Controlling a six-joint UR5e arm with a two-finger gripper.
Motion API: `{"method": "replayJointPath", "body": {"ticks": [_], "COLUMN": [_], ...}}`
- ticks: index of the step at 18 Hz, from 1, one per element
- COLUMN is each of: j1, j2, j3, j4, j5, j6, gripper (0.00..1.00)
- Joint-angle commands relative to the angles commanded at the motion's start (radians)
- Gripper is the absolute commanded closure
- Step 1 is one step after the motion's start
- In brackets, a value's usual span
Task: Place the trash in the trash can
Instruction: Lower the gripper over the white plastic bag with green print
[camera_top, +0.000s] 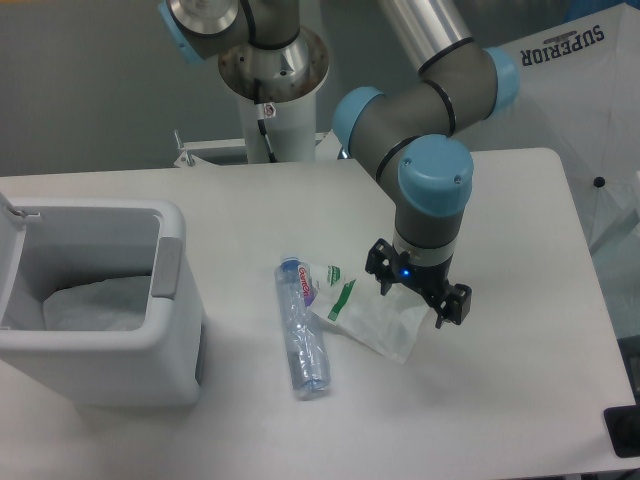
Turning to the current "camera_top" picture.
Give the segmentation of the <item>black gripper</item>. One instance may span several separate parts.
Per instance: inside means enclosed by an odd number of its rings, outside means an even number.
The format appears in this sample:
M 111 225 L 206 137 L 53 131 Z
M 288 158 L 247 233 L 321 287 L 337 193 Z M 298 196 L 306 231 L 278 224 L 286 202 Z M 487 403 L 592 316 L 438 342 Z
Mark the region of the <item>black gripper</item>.
M 471 307 L 472 289 L 465 284 L 449 284 L 451 261 L 449 257 L 427 267 L 411 264 L 406 252 L 399 254 L 391 244 L 379 238 L 367 254 L 365 271 L 375 277 L 383 296 L 394 284 L 402 284 L 418 293 L 426 303 L 436 304 L 435 328 L 440 329 L 444 323 L 461 325 Z

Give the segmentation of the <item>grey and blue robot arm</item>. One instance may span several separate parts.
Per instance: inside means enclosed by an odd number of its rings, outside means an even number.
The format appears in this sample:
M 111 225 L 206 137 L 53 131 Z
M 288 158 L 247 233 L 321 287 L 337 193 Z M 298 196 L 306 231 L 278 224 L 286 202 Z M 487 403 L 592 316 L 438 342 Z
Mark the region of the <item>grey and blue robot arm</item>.
M 217 59 L 244 109 L 249 162 L 313 157 L 314 122 L 290 120 L 284 108 L 313 96 L 329 61 L 322 40 L 302 26 L 298 2 L 163 1 L 158 10 L 186 60 Z M 383 291 L 404 285 L 439 323 L 457 325 L 470 310 L 472 291 L 450 283 L 448 272 L 474 164 L 455 134 L 511 104 L 519 73 L 503 50 L 477 45 L 450 1 L 384 1 L 381 10 L 419 81 L 395 96 L 357 88 L 333 115 L 345 153 L 395 205 L 393 239 L 372 246 L 365 269 Z

